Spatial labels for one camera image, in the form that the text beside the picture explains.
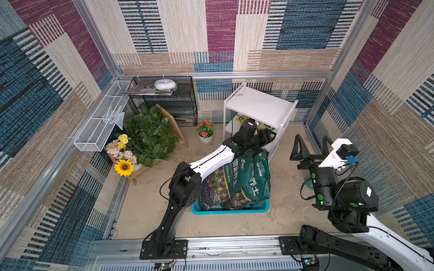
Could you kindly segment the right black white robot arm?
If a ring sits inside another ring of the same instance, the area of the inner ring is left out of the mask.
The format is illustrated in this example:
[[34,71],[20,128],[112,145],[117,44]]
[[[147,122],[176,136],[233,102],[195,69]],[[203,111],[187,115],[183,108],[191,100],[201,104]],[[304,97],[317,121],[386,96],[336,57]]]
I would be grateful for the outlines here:
[[379,196],[371,184],[350,173],[340,180],[338,172],[358,166],[359,150],[347,139],[323,139],[321,154],[311,154],[304,140],[295,136],[290,159],[299,170],[308,170],[313,186],[313,207],[328,211],[328,219],[340,232],[351,234],[365,245],[332,236],[316,227],[303,225],[296,244],[301,254],[336,255],[373,271],[431,271],[430,252],[418,247],[382,224],[374,212]]

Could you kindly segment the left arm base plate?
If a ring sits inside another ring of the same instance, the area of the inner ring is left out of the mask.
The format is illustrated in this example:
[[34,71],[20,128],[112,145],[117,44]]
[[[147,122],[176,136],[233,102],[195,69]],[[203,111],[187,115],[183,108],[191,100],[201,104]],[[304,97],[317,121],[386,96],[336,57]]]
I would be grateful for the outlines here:
[[188,252],[187,239],[175,239],[169,241],[168,245],[163,245],[162,249],[158,248],[151,240],[144,240],[140,250],[140,260],[159,260],[183,258],[185,259]]

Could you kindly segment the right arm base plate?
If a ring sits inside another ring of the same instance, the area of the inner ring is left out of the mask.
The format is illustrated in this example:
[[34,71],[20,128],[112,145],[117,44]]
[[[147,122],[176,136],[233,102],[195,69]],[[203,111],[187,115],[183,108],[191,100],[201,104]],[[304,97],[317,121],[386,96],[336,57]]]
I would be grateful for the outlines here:
[[324,248],[318,246],[316,241],[299,238],[298,236],[281,236],[278,238],[281,253],[283,255],[313,255],[328,254]]

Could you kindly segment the green soil bag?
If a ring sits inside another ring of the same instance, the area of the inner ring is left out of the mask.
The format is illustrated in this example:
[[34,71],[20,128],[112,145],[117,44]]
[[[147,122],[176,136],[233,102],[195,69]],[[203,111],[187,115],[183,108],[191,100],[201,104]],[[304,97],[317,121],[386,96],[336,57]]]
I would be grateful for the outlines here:
[[246,151],[205,179],[198,199],[200,210],[210,211],[218,207],[235,210],[247,204],[242,189],[253,177],[253,154],[253,150]]
[[261,204],[270,198],[271,174],[266,151],[253,155],[253,177],[250,179],[249,184],[243,187],[242,192],[248,202],[235,210],[261,209]]

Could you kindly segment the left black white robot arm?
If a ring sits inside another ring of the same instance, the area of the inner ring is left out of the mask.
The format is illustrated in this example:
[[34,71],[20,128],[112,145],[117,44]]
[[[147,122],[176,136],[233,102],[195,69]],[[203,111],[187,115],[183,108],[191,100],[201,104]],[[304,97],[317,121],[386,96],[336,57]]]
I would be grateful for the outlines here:
[[208,156],[188,164],[181,162],[169,179],[168,206],[159,227],[150,234],[150,242],[142,243],[140,258],[150,254],[157,258],[168,257],[174,247],[177,226],[185,210],[199,198],[201,183],[219,167],[239,158],[246,151],[257,151],[271,143],[276,133],[269,129],[237,132],[226,139],[218,149]]

